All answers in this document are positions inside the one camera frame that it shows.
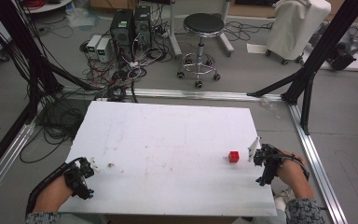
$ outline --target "gray sleeve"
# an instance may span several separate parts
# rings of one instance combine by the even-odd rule
[[[289,209],[289,223],[323,224],[321,209],[315,200],[294,199],[287,204]]]
[[[58,213],[30,213],[25,218],[26,224],[58,224],[60,223]]]

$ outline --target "red box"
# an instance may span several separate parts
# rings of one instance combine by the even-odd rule
[[[228,154],[229,162],[237,162],[240,159],[240,153],[238,151],[230,151]]]

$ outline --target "white power supply box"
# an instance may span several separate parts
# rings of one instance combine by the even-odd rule
[[[109,37],[103,37],[97,48],[98,58],[101,63],[108,63],[113,57],[112,45]]]
[[[97,48],[101,38],[101,35],[94,35],[87,44],[87,51],[89,52],[89,57],[91,59],[98,60]]]

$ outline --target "human hand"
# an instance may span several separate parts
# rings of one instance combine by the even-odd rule
[[[290,153],[284,150],[280,150],[280,152],[288,156],[295,156],[304,165],[306,164],[306,160],[296,153]],[[278,168],[277,175],[283,183],[290,186],[297,198],[312,199],[314,197],[310,184],[304,176],[301,166],[297,162],[290,159],[282,159],[282,166]]]
[[[58,212],[61,205],[72,195],[73,191],[66,186],[65,177],[61,175],[51,182],[37,196],[33,212]]]

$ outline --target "person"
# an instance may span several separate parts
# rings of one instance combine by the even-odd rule
[[[305,164],[305,160],[297,154],[282,151],[283,154],[294,155]],[[277,207],[276,217],[255,217],[254,224],[269,223],[312,223],[322,224],[324,218],[321,209],[316,203],[313,191],[304,176],[300,165],[291,160],[283,160],[277,172],[278,177],[283,183],[289,186],[275,197]],[[62,176],[49,184],[36,199],[36,204],[32,213],[26,217],[27,224],[56,224],[60,223],[58,213],[61,205],[72,195],[73,191],[65,184]],[[286,220],[285,208],[289,211]]]

